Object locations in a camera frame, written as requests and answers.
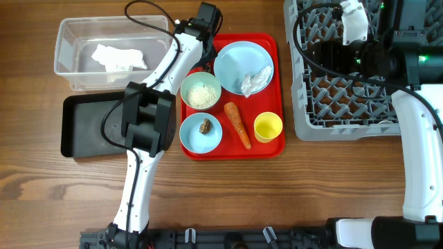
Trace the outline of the green bowl with rice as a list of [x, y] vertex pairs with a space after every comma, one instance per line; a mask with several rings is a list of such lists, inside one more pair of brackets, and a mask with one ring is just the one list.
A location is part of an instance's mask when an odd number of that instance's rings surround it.
[[196, 72], [187, 76], [180, 89], [184, 103], [197, 111], [205, 111], [218, 102], [222, 94], [219, 80], [207, 72]]

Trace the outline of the clear plastic wrap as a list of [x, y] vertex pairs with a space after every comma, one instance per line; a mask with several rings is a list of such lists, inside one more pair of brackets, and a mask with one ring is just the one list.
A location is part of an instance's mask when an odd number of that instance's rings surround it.
[[264, 88], [271, 78], [273, 69], [270, 66], [263, 68], [257, 75], [251, 77], [246, 74], [241, 85], [241, 92], [244, 97], [248, 98], [254, 92]]

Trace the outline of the white tissue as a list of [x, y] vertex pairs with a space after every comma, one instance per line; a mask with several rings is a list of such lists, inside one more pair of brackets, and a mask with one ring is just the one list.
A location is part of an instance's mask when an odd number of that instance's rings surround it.
[[132, 72], [134, 68], [146, 70], [143, 53], [135, 49], [117, 49], [98, 44], [91, 58], [105, 67], [108, 73]]

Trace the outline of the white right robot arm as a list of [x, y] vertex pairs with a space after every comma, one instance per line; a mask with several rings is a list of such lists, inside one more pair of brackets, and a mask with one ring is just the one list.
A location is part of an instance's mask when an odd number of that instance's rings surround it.
[[392, 90], [406, 179], [401, 217], [339, 219], [343, 248], [442, 247], [442, 47], [428, 42], [425, 1], [381, 1], [377, 37], [358, 1], [333, 5], [343, 42], [315, 46], [313, 55], [331, 75]]

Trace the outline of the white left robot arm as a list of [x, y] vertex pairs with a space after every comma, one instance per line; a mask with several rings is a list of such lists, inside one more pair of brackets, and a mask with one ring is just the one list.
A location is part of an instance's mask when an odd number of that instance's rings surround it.
[[176, 94], [192, 69], [205, 66], [217, 53], [213, 40], [223, 17], [203, 2], [196, 17], [182, 20], [170, 33], [169, 51], [154, 72], [140, 84], [130, 82], [122, 100], [122, 145], [127, 151], [127, 174], [113, 227], [139, 235], [149, 223], [149, 200], [156, 167], [172, 144], [176, 129]]

